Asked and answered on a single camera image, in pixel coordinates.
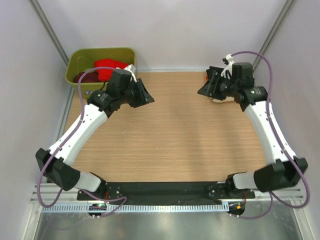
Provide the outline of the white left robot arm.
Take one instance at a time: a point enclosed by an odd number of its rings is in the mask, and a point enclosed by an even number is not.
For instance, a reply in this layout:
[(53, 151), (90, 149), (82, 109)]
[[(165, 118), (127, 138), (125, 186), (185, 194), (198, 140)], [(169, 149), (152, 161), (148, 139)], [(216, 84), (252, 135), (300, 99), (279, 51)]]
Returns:
[(36, 152), (36, 160), (41, 176), (46, 177), (61, 189), (86, 190), (95, 200), (106, 194), (103, 179), (90, 172), (72, 167), (75, 159), (97, 128), (110, 116), (128, 104), (138, 108), (155, 100), (146, 90), (142, 80), (135, 76), (136, 68), (130, 64), (113, 70), (110, 80), (102, 88), (95, 90), (87, 102), (81, 103), (81, 113), (64, 135), (47, 150)]

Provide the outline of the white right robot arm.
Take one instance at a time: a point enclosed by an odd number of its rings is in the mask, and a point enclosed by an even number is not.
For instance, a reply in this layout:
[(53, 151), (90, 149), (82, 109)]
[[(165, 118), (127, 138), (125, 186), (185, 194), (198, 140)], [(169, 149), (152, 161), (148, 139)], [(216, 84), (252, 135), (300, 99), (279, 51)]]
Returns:
[(233, 99), (251, 121), (265, 157), (264, 167), (229, 175), (226, 194), (237, 198), (249, 189), (265, 193), (295, 187), (308, 163), (297, 157), (287, 143), (273, 114), (268, 91), (255, 84), (251, 63), (235, 62), (231, 54), (222, 61), (224, 68), (210, 66), (206, 70), (207, 82), (198, 94), (220, 102)]

